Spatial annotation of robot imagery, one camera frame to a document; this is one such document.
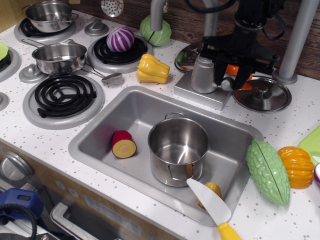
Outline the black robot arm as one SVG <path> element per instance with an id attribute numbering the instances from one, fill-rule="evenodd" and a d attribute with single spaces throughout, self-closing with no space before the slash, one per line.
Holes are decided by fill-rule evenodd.
<path id="1" fill-rule="evenodd" d="M 233 16 L 232 33 L 203 36 L 200 56 L 213 62 L 213 81 L 216 86 L 222 86 L 228 65 L 238 67 L 236 77 L 230 83 L 232 90 L 241 89 L 255 72 L 273 73 L 280 57 L 260 45 L 257 37 L 272 17 L 277 19 L 283 30 L 286 29 L 286 24 L 278 14 L 284 9 L 284 3 L 283 0 L 240 0 Z"/>

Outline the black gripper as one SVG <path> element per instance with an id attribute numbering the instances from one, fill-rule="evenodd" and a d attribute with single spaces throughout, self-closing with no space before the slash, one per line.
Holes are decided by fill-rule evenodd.
<path id="1" fill-rule="evenodd" d="M 228 35 L 203 37 L 200 55 L 214 63 L 214 82 L 217 86 L 221 85 L 228 65 L 238 67 L 233 89 L 239 90 L 252 73 L 272 74 L 280 57 L 257 40 L 258 33 L 266 25 L 265 21 L 256 25 L 235 19 L 234 24 L 233 32 Z"/>

